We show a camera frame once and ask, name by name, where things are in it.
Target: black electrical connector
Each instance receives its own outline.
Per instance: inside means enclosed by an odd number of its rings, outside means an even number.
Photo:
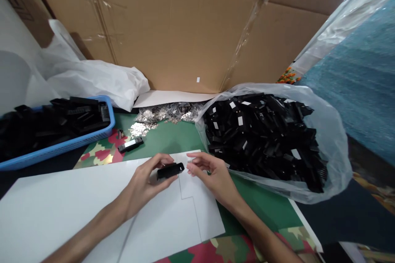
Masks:
[[[110,124],[108,106],[98,100],[53,99],[41,111],[26,105],[0,119],[0,162],[89,134]]]
[[[158,169],[157,179],[168,179],[172,176],[178,175],[184,171],[184,165],[180,163],[167,164],[164,168]]]
[[[232,170],[306,182],[311,191],[323,192],[326,162],[320,157],[316,130],[303,121],[313,111],[264,93],[216,101],[203,114],[208,150]]]
[[[144,143],[143,138],[138,137],[138,138],[135,138],[134,140],[131,140],[131,141],[119,146],[118,151],[119,151],[119,153],[129,152],[129,151],[132,151],[133,149],[136,149],[143,143]]]

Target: white plastic bag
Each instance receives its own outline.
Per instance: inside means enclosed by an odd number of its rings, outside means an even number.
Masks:
[[[55,36],[42,50],[45,62],[37,63],[37,68],[61,97],[108,95],[113,105],[130,111],[136,98],[149,91],[147,78],[135,67],[86,60],[61,22],[49,24]]]
[[[348,143],[339,113],[329,103],[316,96],[306,86],[289,84],[244,83],[219,94],[209,101],[199,112],[196,128],[207,150],[207,138],[203,114],[215,101],[225,101],[231,97],[260,93],[274,94],[279,97],[304,103],[314,109],[314,112],[304,118],[308,127],[317,129],[316,140],[320,151],[328,160],[328,179],[324,193],[311,192],[306,183],[295,181],[272,180],[245,172],[232,171],[244,179],[256,182],[259,186],[276,192],[295,201],[313,204],[330,199],[347,188],[352,177],[351,164],[348,158]]]

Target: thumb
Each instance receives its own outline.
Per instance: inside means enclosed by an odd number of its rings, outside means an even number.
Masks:
[[[171,178],[168,178],[166,180],[164,180],[163,182],[155,185],[153,187],[153,192],[155,194],[155,196],[159,193],[162,192],[163,190],[165,190],[166,188],[169,188],[169,186],[171,185],[171,183],[173,183],[175,180],[177,180],[178,176],[172,176]]]
[[[195,164],[193,164],[192,162],[189,162],[186,165],[186,168],[188,170],[190,170],[194,175],[196,175],[200,180],[203,181],[203,183],[206,184],[206,182],[208,181],[209,176],[202,171],[200,168],[198,168]]]

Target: hand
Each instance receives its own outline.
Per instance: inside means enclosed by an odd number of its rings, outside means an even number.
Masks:
[[[173,176],[156,185],[151,184],[149,180],[149,176],[154,169],[162,168],[166,164],[173,162],[174,159],[172,159],[170,155],[158,153],[137,167],[129,184],[119,196],[108,205],[112,212],[116,212],[115,215],[121,223],[134,217],[152,198],[177,180],[178,176]]]
[[[220,204],[231,212],[245,204],[223,160],[204,152],[188,153],[187,156],[195,157],[186,165],[188,173],[201,179]]]

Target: blue plastic basket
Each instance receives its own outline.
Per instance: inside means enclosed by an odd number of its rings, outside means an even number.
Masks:
[[[53,145],[51,147],[47,147],[26,155],[22,155],[17,158],[13,158],[4,162],[0,162],[0,171],[14,171],[20,168],[24,168],[27,166],[31,166],[32,164],[36,164],[40,161],[46,160],[48,158],[54,157],[56,155],[63,154],[67,151],[77,149],[84,145],[88,145],[90,143],[96,142],[103,138],[107,138],[112,133],[112,128],[115,125],[115,117],[114,111],[112,110],[111,100],[106,95],[90,97],[89,99],[96,99],[101,102],[106,102],[108,106],[108,112],[110,114],[110,125],[104,129],[98,130],[96,132],[87,134],[85,136],[81,136],[78,138],[74,138],[68,141],[65,141],[60,144]],[[34,111],[40,112],[42,110],[42,106],[33,108]]]

